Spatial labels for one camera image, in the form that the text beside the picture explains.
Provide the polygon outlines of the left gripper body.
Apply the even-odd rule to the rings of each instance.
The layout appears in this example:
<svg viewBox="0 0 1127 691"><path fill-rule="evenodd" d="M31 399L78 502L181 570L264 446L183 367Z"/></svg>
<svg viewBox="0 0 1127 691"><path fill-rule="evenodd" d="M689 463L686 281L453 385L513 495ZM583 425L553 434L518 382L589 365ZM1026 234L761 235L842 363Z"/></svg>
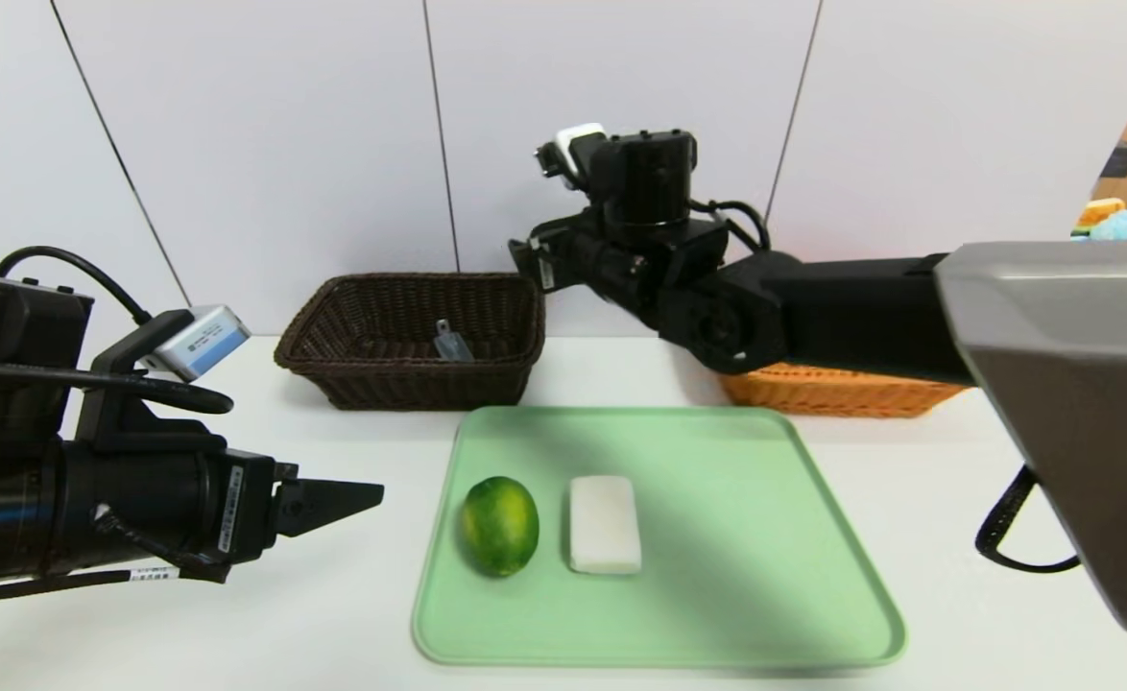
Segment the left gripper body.
<svg viewBox="0 0 1127 691"><path fill-rule="evenodd" d="M160 559L225 581L273 544L273 458L222 437L103 437L64 448L54 511L56 576Z"/></svg>

